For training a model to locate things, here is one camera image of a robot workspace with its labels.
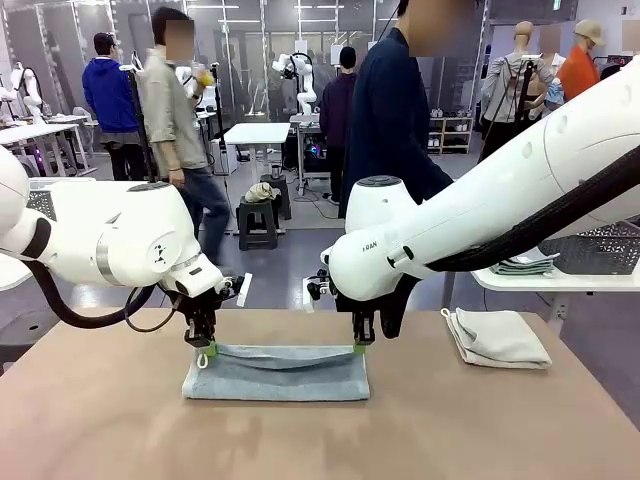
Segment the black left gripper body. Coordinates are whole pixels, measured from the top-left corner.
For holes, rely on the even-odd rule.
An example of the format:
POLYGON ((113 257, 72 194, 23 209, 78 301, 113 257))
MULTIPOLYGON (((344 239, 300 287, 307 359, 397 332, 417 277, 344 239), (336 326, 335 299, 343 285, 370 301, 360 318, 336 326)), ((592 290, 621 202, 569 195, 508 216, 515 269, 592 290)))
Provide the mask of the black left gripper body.
POLYGON ((214 290, 208 290, 196 297, 188 297, 184 294, 176 294, 174 308, 181 313, 188 324, 189 319, 207 319, 213 312, 217 312, 223 303, 223 299, 214 290))

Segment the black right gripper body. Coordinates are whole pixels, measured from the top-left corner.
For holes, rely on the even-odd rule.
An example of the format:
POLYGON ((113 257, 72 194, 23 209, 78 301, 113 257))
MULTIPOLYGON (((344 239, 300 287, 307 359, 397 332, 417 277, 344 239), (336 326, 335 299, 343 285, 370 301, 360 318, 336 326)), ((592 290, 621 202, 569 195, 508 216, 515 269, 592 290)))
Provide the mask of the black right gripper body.
POLYGON ((352 313, 357 317, 370 318, 375 317, 375 312, 379 310, 379 299, 372 300, 353 300, 342 294, 335 297, 335 306, 338 312, 352 313))

